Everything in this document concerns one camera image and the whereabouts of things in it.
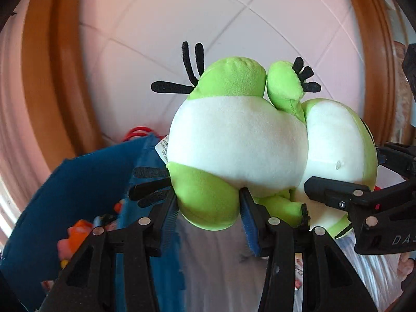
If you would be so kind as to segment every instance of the white fabric tag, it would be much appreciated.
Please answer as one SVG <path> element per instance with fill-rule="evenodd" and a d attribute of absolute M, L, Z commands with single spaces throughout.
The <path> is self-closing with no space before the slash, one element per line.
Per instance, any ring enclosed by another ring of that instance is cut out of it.
<path fill-rule="evenodd" d="M 159 157 L 165 164 L 168 164 L 168 142 L 169 142 L 169 135 L 164 137 L 158 144 L 155 146 L 155 150 L 158 153 Z"/>

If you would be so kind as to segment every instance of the blue fabric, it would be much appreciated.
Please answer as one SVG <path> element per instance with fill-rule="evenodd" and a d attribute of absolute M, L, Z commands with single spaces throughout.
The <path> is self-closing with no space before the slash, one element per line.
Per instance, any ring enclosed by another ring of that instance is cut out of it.
<path fill-rule="evenodd" d="M 65 160 L 37 191 L 0 261 L 0 271 L 28 310 L 39 308 L 45 297 L 40 282 L 58 276 L 57 242 L 67 237 L 67 228 L 112 212 L 126 194 L 136 161 L 146 154 L 144 146 L 157 141 L 148 136 Z"/>
<path fill-rule="evenodd" d="M 158 156 L 154 146 L 157 142 L 147 141 L 143 146 L 143 153 L 137 159 L 136 166 L 149 166 L 165 168 L 165 164 Z M 132 177 L 130 179 L 130 186 L 134 184 L 140 184 L 144 182 L 150 182 L 156 180 L 151 179 L 138 179 Z M 151 211 L 150 207 L 140 208 L 137 202 L 132 202 L 126 196 L 126 203 L 123 206 L 120 213 L 118 227 L 124 228 L 141 217 L 145 217 Z M 181 312 L 184 311 L 184 276 L 180 271 L 179 264 L 179 235 L 174 232 L 172 243 L 170 247 L 164 250 L 162 257 L 150 258 L 150 264 L 153 274 L 153 282 L 155 285 L 155 291 L 159 301 L 159 308 L 161 312 Z M 125 300 L 124 300 L 124 279 L 123 279 L 123 259 L 117 258 L 116 263 L 116 302 L 117 312 L 125 312 Z"/>

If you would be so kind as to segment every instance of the green and white stuffed animal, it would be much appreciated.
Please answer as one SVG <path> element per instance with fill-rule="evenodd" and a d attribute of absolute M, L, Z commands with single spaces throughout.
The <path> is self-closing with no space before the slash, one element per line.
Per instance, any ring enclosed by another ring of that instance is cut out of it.
<path fill-rule="evenodd" d="M 305 92 L 320 91 L 305 82 L 313 71 L 303 69 L 301 58 L 273 63 L 268 74 L 244 57 L 221 59 L 204 71 L 198 43 L 198 81 L 186 42 L 183 56 L 195 87 L 158 81 L 152 90 L 189 94 L 172 121 L 167 164 L 184 217 L 202 229 L 228 228 L 239 215 L 239 189 L 248 187 L 271 216 L 293 227 L 306 203 L 311 226 L 333 237 L 343 231 L 350 223 L 345 212 L 309 200 L 304 182 L 318 176 L 374 189 L 376 148 L 360 117 L 328 99 L 301 103 Z"/>

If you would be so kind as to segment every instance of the plush toy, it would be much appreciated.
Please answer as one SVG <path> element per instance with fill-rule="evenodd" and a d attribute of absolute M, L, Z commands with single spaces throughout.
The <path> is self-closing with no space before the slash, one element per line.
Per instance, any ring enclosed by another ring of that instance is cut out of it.
<path fill-rule="evenodd" d="M 376 148 L 365 123 L 352 109 L 328 99 L 301 103 L 321 86 L 306 82 L 312 69 L 297 58 L 278 61 L 268 74 L 256 61 L 230 57 L 204 70 L 203 47 L 195 47 L 198 80 L 188 43 L 186 71 L 193 86 L 154 82 L 159 93 L 186 93 L 169 132 L 168 164 L 180 211 L 207 230 L 230 227 L 239 214 L 238 191 L 248 187 L 269 214 L 292 226 L 306 203 L 312 226 L 332 236 L 348 225 L 344 211 L 310 201 L 311 176 L 365 184 L 374 189 Z M 267 89 L 268 102 L 263 98 Z"/>

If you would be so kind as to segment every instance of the white plush fabric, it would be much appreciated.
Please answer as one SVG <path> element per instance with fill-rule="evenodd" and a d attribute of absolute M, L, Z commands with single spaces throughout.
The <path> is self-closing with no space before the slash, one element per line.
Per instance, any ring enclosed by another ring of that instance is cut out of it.
<path fill-rule="evenodd" d="M 311 176 L 317 176 L 361 183 L 364 171 L 363 139 L 349 111 L 330 100 L 312 107 L 306 127 L 309 154 L 295 199 L 307 204 L 311 226 L 330 228 L 345 212 L 311 201 L 303 192 L 304 182 Z"/>
<path fill-rule="evenodd" d="M 305 125 L 254 96 L 185 101 L 169 133 L 169 162 L 247 186 L 256 197 L 296 187 L 307 155 Z"/>

